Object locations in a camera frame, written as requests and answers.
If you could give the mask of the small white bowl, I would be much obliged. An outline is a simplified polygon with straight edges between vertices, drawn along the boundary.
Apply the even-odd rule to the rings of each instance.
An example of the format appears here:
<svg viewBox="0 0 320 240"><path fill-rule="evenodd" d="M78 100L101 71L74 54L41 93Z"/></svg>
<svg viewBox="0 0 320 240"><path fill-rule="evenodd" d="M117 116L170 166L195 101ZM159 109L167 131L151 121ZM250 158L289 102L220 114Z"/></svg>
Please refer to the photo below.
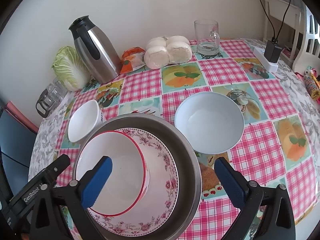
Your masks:
<svg viewBox="0 0 320 240"><path fill-rule="evenodd" d="M96 100L89 100L72 115L68 125L68 139L81 144L98 125L104 122L103 113Z"/></svg>

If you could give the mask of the red rimmed white bowl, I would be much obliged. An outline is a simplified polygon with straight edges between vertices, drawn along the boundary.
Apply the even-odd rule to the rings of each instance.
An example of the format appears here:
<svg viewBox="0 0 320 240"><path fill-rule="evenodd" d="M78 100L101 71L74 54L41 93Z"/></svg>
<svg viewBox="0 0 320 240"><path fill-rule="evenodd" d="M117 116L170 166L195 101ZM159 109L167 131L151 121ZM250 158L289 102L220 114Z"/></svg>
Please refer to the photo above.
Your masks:
<svg viewBox="0 0 320 240"><path fill-rule="evenodd" d="M76 179L80 180L103 156L111 158L112 172L92 208L103 215L119 216L144 196L150 179L148 166L133 139L123 132L107 131L93 137L80 152Z"/></svg>

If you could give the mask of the floral rimmed white plate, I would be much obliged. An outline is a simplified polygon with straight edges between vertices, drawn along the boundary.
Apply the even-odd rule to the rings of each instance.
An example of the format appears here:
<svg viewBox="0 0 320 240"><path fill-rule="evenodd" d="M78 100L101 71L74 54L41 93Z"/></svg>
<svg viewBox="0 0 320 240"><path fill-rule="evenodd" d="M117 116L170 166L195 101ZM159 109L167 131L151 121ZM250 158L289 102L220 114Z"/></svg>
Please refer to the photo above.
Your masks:
<svg viewBox="0 0 320 240"><path fill-rule="evenodd" d="M120 128L133 139L146 158L150 182L146 194L131 210L116 217L89 208L89 213L106 230L125 237L140 237L159 229L170 217L177 202L179 181L174 159L164 143L138 128Z"/></svg>

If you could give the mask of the large white bowl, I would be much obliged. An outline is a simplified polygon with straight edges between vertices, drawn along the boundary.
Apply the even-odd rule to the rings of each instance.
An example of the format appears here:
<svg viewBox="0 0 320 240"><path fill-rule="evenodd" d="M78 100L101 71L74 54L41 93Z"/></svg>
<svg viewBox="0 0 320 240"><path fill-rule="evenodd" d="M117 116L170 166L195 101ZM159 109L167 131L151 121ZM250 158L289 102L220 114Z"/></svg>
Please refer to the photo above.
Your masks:
<svg viewBox="0 0 320 240"><path fill-rule="evenodd" d="M232 99L215 92L199 92L179 105L174 125L196 152L220 154L240 141L245 121Z"/></svg>

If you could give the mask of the clear glass jar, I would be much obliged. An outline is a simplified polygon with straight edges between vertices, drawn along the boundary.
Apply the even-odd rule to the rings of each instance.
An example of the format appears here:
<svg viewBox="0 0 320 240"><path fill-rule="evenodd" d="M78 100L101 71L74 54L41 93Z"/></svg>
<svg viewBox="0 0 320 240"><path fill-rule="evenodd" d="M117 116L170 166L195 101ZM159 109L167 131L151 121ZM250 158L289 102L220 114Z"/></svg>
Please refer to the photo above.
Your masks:
<svg viewBox="0 0 320 240"><path fill-rule="evenodd" d="M68 90L55 78L39 96L35 106L37 113L42 118L47 118L62 102L67 93Z"/></svg>

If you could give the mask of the napa cabbage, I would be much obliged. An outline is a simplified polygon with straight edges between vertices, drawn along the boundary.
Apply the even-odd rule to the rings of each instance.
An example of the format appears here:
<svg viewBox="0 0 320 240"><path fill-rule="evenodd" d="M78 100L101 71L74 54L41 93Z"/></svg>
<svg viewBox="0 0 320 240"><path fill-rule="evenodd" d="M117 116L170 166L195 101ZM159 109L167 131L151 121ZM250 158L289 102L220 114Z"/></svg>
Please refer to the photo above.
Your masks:
<svg viewBox="0 0 320 240"><path fill-rule="evenodd" d="M63 86L72 92L81 90L90 81L90 73L75 48L64 46L55 56L52 69Z"/></svg>

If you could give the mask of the stainless steel thermos jug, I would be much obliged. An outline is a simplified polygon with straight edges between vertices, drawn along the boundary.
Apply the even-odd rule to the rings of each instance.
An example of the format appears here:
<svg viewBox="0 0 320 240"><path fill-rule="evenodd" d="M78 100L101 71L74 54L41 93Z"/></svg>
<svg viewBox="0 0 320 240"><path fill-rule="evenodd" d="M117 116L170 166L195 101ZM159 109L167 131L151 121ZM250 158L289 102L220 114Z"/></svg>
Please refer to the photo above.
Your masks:
<svg viewBox="0 0 320 240"><path fill-rule="evenodd" d="M77 18L69 30L76 51L99 84L109 83L119 76L122 68L121 59L109 38L89 16Z"/></svg>

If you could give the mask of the colourful candy tube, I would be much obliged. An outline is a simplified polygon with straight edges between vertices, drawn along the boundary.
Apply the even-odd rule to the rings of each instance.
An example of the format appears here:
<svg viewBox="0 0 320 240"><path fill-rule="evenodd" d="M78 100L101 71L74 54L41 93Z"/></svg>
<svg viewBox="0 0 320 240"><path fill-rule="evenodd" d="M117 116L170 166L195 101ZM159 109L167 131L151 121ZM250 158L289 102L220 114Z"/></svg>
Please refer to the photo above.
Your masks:
<svg viewBox="0 0 320 240"><path fill-rule="evenodd" d="M319 87L316 85L316 82L314 81L313 77L309 74L304 75L303 77L306 90L308 91L308 94L312 98L313 101L319 100Z"/></svg>

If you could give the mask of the pile of colourful sweets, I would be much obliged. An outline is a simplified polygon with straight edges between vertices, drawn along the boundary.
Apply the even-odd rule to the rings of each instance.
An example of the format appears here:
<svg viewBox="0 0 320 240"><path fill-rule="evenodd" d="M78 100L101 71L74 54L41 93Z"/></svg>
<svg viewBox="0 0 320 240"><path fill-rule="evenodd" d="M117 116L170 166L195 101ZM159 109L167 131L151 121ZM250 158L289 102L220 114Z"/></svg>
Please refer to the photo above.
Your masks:
<svg viewBox="0 0 320 240"><path fill-rule="evenodd" d="M317 74L317 72L316 72L315 68L313 68L311 66L308 66L304 72L305 76L306 75L310 76L313 79L313 81L316 83L316 85L319 86L319 81L317 80L316 74Z"/></svg>

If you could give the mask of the orange snack packet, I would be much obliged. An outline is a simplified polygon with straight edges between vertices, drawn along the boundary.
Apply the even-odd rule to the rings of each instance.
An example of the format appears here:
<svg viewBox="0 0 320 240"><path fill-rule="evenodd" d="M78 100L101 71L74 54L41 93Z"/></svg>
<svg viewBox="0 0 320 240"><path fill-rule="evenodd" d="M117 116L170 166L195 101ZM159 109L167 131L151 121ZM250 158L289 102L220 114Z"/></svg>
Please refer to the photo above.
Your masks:
<svg viewBox="0 0 320 240"><path fill-rule="evenodd" d="M121 58L122 68L120 73L127 74L144 67L144 54L145 50L140 47L133 47L124 51Z"/></svg>

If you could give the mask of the bag of white buns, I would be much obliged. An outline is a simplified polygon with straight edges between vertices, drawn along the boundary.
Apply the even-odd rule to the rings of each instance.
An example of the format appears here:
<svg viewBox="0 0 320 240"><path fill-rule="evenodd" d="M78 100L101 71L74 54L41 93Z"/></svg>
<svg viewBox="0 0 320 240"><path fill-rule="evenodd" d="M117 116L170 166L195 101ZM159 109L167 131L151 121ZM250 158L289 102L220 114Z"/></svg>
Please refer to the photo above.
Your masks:
<svg viewBox="0 0 320 240"><path fill-rule="evenodd" d="M169 64L187 63L193 55L190 42L184 36L152 38L146 44L144 62L149 69L159 69Z"/></svg>

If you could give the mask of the black power adapter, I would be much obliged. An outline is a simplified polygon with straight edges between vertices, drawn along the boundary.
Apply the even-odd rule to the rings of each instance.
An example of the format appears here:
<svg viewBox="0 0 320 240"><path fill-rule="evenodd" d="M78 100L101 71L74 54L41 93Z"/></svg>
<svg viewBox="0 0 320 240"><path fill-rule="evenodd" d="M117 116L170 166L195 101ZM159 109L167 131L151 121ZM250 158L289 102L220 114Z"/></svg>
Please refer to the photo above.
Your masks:
<svg viewBox="0 0 320 240"><path fill-rule="evenodd" d="M275 42L268 41L265 48L264 57L270 63L277 63L280 57L281 51L282 51L282 48L278 46Z"/></svg>

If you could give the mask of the white wooden chair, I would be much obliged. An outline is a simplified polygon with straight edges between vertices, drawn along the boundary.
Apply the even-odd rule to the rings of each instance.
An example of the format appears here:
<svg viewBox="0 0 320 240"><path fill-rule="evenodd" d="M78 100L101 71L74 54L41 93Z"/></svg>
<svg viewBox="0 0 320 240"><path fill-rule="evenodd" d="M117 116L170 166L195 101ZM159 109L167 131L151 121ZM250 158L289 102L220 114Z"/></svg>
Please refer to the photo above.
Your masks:
<svg viewBox="0 0 320 240"><path fill-rule="evenodd" d="M319 24L302 0L264 0L265 17L264 41L269 17L280 21L284 27L293 29L291 38L278 38L283 47L280 58L294 71L304 74L308 66L319 72Z"/></svg>

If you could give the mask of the clear glass mug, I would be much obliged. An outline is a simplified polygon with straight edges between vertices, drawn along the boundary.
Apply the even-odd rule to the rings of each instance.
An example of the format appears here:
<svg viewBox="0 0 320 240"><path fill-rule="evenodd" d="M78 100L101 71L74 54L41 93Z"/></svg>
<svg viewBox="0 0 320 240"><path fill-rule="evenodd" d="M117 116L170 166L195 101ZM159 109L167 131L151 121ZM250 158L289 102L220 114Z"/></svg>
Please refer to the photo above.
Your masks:
<svg viewBox="0 0 320 240"><path fill-rule="evenodd" d="M197 51L207 56L217 55L220 51L219 24L214 20L194 21Z"/></svg>

